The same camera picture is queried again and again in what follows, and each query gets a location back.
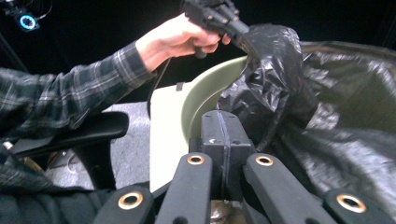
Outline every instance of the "person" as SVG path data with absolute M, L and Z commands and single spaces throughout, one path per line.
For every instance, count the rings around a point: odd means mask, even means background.
M 0 68 L 0 137 L 3 141 L 52 136 L 76 129 L 89 115 L 115 104 L 156 76 L 155 69 L 196 47 L 215 52 L 221 38 L 181 14 L 102 61 L 59 75 Z M 108 190 L 63 189 L 0 146 L 0 223 L 90 223 Z

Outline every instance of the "hand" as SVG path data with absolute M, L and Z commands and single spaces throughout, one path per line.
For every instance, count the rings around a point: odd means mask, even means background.
M 219 41 L 218 34 L 204 30 L 181 14 L 138 39 L 136 48 L 151 72 L 168 58 L 195 53 L 195 47 L 201 47 L 205 53 L 213 53 Z M 225 45 L 230 41 L 227 35 L 222 38 Z

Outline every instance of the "chair armrest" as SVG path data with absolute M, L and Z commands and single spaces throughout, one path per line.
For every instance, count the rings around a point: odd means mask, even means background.
M 18 157 L 41 156 L 53 151 L 111 141 L 123 137 L 128 131 L 128 127 L 129 117 L 127 114 L 123 112 L 104 112 L 87 118 L 80 127 L 73 131 L 56 135 L 47 145 L 18 148 L 12 153 Z

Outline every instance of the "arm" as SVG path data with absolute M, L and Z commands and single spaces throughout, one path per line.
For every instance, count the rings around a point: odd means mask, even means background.
M 213 52 L 219 36 L 180 15 L 104 60 L 59 75 L 29 75 L 0 69 L 0 137 L 55 135 L 76 129 L 93 112 L 115 104 L 154 77 L 171 57 Z

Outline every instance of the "brass grommet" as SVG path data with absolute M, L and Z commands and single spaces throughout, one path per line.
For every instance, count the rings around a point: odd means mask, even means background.
M 347 194 L 339 194 L 336 199 L 341 206 L 351 212 L 363 213 L 366 211 L 366 205 L 357 197 Z
M 129 197 L 134 197 L 135 198 L 134 202 L 127 203 L 126 200 Z M 143 202 L 143 195 L 137 191 L 134 191 L 134 192 L 124 194 L 124 195 L 122 195 L 122 197 L 120 197 L 119 207 L 122 208 L 123 210 L 130 210 L 130 209 L 136 208 L 142 202 Z
M 260 156 L 256 158 L 256 162 L 263 166 L 272 166 L 274 164 L 273 159 L 265 156 Z
M 187 159 L 187 162 L 191 165 L 200 165 L 202 163 L 204 163 L 205 158 L 202 156 L 198 156 L 198 155 L 194 155 L 194 156 L 190 156 Z

